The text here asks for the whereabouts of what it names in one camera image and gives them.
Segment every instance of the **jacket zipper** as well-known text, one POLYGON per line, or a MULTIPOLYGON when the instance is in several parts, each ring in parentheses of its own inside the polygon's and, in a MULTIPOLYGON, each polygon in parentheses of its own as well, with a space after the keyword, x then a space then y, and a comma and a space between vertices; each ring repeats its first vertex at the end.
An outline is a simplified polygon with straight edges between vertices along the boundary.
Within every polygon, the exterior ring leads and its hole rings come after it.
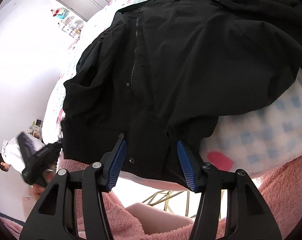
POLYGON ((133 86, 133 73, 134 73, 134 69, 135 69, 135 65, 137 62, 137 49, 138 49, 138 18, 137 18, 137 23, 136 23, 136 30, 135 30, 135 41, 136 41, 136 46, 135 46, 135 50, 134 50, 134 62, 133 62, 133 67, 132 67, 132 71, 131 71, 131 78, 130 78, 130 86, 133 90, 133 94, 135 96, 137 96, 137 94, 135 93, 134 90, 134 86, 133 86))

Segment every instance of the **person's hand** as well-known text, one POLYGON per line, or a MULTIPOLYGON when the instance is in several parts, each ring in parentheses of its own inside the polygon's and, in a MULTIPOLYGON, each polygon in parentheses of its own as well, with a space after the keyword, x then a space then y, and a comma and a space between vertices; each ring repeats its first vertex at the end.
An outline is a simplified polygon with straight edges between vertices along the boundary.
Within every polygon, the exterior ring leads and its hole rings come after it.
MULTIPOLYGON (((43 173, 43 177, 45 178, 47 183, 49 183, 53 179, 54 176, 55 176, 54 171, 44 171, 44 173, 43 173)), ((38 184, 32 185, 32 196, 34 197, 34 199, 36 201, 38 201, 38 199, 40 198, 40 196, 42 195, 44 190, 45 190, 45 188, 38 184)))

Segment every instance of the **dark hair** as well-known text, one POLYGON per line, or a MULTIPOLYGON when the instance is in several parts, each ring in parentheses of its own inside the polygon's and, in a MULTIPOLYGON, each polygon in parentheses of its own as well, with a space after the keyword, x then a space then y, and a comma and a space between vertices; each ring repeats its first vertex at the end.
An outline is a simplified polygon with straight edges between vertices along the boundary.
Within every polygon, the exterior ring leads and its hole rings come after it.
POLYGON ((9 171, 8 168, 6 168, 6 167, 4 167, 4 166, 1 165, 1 163, 4 163, 4 162, 5 162, 5 161, 3 160, 2 156, 1 156, 1 153, 0 153, 0 169, 1 169, 2 171, 9 171))

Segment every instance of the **mattress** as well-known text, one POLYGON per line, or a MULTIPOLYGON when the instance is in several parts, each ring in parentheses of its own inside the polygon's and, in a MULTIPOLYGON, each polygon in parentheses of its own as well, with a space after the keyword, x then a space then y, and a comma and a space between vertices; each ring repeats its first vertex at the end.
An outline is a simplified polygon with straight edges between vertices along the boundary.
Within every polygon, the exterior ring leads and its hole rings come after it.
MULTIPOLYGON (((142 1, 145 0, 112 0, 86 23, 49 98, 42 128, 44 143, 53 143, 62 136, 63 83, 76 75, 82 52, 110 26, 117 10, 142 1)), ((201 141, 200 155, 221 170, 234 172, 241 168, 255 178, 302 155, 302 71, 272 105, 244 115, 220 117, 213 135, 201 141)), ((184 189, 174 183, 146 180, 127 172, 121 172, 120 176, 158 189, 184 189)))

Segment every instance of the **white shirt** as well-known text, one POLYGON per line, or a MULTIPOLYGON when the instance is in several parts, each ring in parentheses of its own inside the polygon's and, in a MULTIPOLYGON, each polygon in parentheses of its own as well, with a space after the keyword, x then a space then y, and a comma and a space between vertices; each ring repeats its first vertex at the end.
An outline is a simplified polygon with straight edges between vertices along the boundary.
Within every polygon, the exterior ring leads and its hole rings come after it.
MULTIPOLYGON (((31 139, 35 151, 39 151, 45 146, 40 140, 33 137, 31 134, 27 134, 27 136, 31 139)), ((6 146, 2 147, 1 156, 5 163, 10 164, 16 171, 19 171, 20 173, 22 173, 26 167, 16 137, 12 138, 6 146)))

